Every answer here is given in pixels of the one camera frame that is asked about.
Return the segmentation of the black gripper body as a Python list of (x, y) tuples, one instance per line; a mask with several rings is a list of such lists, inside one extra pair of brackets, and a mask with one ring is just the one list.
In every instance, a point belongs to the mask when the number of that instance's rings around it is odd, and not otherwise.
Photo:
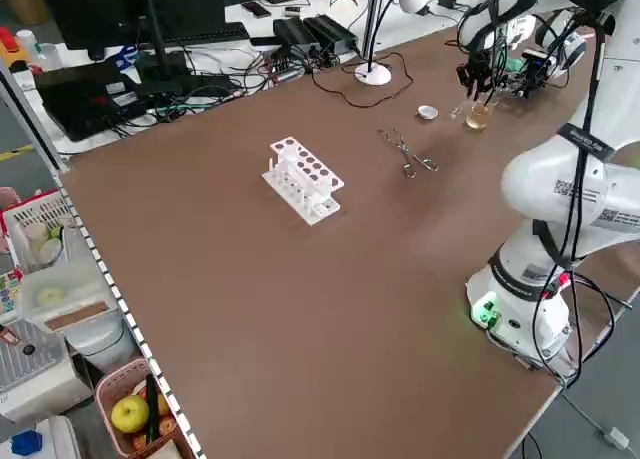
[(547, 64), (526, 64), (524, 79), (519, 89), (521, 97), (528, 99), (536, 90), (544, 86), (547, 78), (547, 69)]
[(476, 52), (468, 56), (467, 73), (471, 82), (487, 82), (493, 78), (493, 54)]

